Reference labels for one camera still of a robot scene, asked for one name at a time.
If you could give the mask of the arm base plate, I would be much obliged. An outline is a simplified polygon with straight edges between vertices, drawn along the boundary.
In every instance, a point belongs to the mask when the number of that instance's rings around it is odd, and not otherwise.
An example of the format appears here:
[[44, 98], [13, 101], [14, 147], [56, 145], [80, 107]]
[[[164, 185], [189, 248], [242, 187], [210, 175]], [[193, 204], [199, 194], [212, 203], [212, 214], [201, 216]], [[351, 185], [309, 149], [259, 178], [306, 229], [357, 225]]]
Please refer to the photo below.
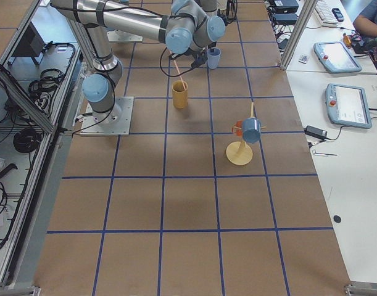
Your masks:
[[115, 98], [114, 109], [109, 114], [95, 113], [89, 103], [86, 106], [86, 113], [90, 116], [84, 117], [80, 136], [128, 136], [130, 133], [131, 117], [133, 112], [134, 97], [123, 96]]
[[107, 32], [111, 43], [142, 43], [143, 37], [134, 35], [122, 30], [111, 30]]

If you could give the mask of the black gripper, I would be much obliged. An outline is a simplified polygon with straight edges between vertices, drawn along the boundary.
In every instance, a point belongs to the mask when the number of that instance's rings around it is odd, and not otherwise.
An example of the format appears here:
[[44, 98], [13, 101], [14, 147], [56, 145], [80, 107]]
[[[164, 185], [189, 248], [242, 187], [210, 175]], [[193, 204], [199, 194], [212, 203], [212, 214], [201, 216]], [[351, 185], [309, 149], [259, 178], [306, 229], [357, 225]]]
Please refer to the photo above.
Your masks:
[[203, 49], [201, 51], [192, 51], [190, 53], [193, 61], [191, 63], [191, 68], [198, 68], [207, 62], [207, 50]]

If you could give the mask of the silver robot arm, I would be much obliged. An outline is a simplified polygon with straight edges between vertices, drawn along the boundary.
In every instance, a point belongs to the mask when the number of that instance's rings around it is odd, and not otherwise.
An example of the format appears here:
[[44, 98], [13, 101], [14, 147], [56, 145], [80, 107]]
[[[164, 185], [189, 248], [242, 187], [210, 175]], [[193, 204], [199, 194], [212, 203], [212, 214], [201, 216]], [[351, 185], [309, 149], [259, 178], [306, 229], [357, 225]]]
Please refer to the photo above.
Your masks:
[[183, 27], [191, 33], [191, 50], [199, 50], [216, 43], [225, 34], [225, 23], [216, 11], [208, 14], [196, 1], [174, 1], [171, 7], [176, 19], [187, 17]]
[[115, 87], [123, 67], [109, 43], [108, 28], [164, 43], [172, 53], [201, 52], [214, 40], [209, 34], [209, 16], [196, 1], [173, 1], [171, 12], [161, 15], [141, 7], [114, 1], [51, 1], [64, 17], [83, 25], [90, 43], [93, 67]]

